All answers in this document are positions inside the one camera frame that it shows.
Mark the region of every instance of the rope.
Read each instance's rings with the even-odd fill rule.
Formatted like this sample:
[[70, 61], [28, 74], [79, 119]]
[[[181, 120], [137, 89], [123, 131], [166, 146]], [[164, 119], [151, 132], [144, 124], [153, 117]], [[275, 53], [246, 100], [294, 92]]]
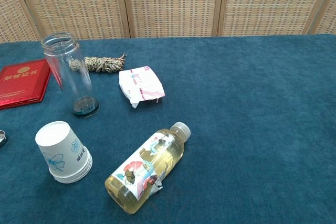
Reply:
[[[84, 57], [85, 64], [90, 72], [118, 72], [123, 69], [125, 63], [125, 56], [127, 54], [123, 53], [120, 58], [109, 58], [109, 57]], [[69, 66], [73, 71], [80, 68], [80, 60], [70, 60]]]

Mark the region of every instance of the stack of paper cups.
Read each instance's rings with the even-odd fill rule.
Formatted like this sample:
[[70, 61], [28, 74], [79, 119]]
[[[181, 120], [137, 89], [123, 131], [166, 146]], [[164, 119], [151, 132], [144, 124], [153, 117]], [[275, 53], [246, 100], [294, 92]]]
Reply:
[[43, 126], [35, 136], [49, 171], [61, 183], [83, 178], [92, 167], [92, 157], [69, 124], [62, 121]]

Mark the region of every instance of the glass jar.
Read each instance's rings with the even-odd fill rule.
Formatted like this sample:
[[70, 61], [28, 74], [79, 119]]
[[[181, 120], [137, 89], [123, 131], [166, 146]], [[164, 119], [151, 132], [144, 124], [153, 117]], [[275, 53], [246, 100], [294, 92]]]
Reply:
[[83, 117], [93, 115], [99, 102], [93, 95], [85, 59], [74, 36], [71, 33], [55, 33], [44, 38], [41, 44], [72, 113]]

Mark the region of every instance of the packaged wet wipes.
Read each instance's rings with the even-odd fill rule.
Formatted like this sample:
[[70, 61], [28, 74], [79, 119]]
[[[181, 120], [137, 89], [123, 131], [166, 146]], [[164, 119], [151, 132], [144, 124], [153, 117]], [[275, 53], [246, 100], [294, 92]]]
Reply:
[[160, 97], [165, 96], [161, 82], [148, 66], [120, 71], [119, 86], [133, 108], [140, 101], [156, 99], [158, 102]]

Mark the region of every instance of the bottle bottom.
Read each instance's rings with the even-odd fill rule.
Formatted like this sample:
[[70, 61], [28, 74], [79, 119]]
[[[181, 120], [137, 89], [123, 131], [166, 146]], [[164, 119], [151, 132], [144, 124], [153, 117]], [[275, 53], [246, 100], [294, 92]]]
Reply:
[[93, 97], [82, 97], [78, 99], [72, 108], [72, 113], [80, 118], [93, 116], [99, 108], [99, 102]]

